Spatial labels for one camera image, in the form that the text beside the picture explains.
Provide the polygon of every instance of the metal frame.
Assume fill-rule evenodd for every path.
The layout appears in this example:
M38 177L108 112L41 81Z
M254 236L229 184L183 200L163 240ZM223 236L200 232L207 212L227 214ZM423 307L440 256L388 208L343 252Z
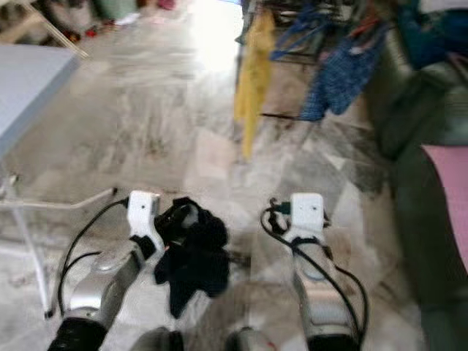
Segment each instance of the metal frame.
M116 188L109 188L97 195L89 197L79 203L49 203L32 200L21 200L18 198L15 187L10 181L11 177L7 171L7 168L2 163L0 166L0 181L3 187L4 193L8 200L0 201L0 210L10 210L15 219L16 225L23 236L24 244L27 250L22 249L16 241L0 241L0 252L4 254L11 254L13 256L25 256L30 255L33 263L34 270L36 271L37 284L39 288L39 296L41 299L42 308L44 310L45 318L52 317L52 299L49 293L48 286L48 275L45 267L44 257L42 250L34 242L33 235L28 228L28 223L25 218L25 208L36 208L36 209L50 209L50 210L62 210L62 211L74 211L85 208L98 200L105 197L112 197L116 193Z

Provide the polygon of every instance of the blue fabric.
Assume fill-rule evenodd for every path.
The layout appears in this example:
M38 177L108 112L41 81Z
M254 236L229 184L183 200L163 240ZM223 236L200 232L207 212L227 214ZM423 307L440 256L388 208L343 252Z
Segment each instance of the blue fabric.
M371 78L385 43L388 26L381 24L374 34L374 44L363 53L352 54L353 38L344 38L327 57L312 82L300 119L318 121L331 112L341 115L362 92Z

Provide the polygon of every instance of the marble floor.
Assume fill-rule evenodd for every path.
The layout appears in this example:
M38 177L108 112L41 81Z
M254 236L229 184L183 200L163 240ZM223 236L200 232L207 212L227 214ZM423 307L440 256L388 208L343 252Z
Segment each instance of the marble floor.
M143 331L161 325L180 328L188 350L222 350L227 334L245 325L261 328L278 350L305 350L288 257L258 223L270 197L293 192L323 195L334 256L369 292L364 349L425 350L395 233L388 165L364 99L316 124L263 119L253 157L243 161L241 128L233 122L241 9L219 0L177 2L172 12L146 9L133 25L82 42L91 58L7 156L25 197L78 201L118 186L120 196L131 189L159 192L167 207L189 195L225 221L230 249L252 256L251 268L232 266L224 295L210 301L197 294L179 320L167 312L168 287L154 284L150 263L102 350L128 350ZM303 79L313 72L274 69L273 81L286 88L274 86L265 109L297 110L288 98L307 87ZM28 212L51 275L68 240L101 205ZM19 240L9 214L0 215L0 236ZM123 218L119 210L105 215L78 251L125 238ZM70 275L66 292L88 265ZM352 285L341 283L359 306ZM42 320L31 262L1 256L0 284L0 350L46 350L59 321Z

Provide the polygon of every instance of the hanging cloth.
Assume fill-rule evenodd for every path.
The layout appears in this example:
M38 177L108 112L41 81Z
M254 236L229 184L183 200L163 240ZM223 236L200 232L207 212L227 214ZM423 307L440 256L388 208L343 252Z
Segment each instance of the hanging cloth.
M388 30L380 23L374 36L365 44L359 38L345 37L327 57L312 82L300 119L318 121L331 112L341 115L362 92L372 76Z
M252 155L252 144L265 95L270 85L270 52L275 46L274 20L270 10L264 9L255 19L246 36L246 55L242 63L234 119L244 126L242 154Z

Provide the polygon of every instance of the white table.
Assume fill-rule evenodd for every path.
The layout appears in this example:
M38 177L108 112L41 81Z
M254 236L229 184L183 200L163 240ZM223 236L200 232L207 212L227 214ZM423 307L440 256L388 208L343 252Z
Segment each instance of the white table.
M0 160L37 120L39 111L65 84L78 68L78 64L76 54L69 49L35 45L0 45ZM113 195L115 189L107 189L76 204L46 203L19 200L3 164L0 167L0 181L6 195L5 199L0 201L0 209L11 210L15 217L28 248L27 254L30 254L34 261L45 316L51 317L53 307L48 293L45 266L39 248L29 232L24 209L74 210ZM18 253L13 244L5 241L0 244L0 252Z

